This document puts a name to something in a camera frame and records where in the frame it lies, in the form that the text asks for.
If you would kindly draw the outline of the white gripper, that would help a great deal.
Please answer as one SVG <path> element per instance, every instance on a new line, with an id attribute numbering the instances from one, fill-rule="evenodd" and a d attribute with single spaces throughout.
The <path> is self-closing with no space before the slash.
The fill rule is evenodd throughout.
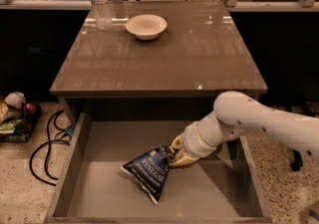
<path id="1" fill-rule="evenodd" d="M 182 167 L 193 164 L 200 158 L 209 156 L 217 146 L 213 123 L 207 120 L 195 121 L 185 128 L 182 138 L 178 135 L 169 145 L 171 151 L 178 153 L 168 165 Z"/>

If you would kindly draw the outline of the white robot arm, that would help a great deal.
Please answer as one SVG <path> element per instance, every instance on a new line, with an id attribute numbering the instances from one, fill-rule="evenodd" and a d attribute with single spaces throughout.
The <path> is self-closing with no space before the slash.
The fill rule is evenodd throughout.
<path id="1" fill-rule="evenodd" d="M 213 111 L 188 125 L 170 145 L 176 153 L 169 164 L 179 167 L 209 156 L 227 141 L 249 130 L 264 132 L 279 142 L 319 160 L 319 119 L 262 105 L 240 92 L 224 92 Z"/>

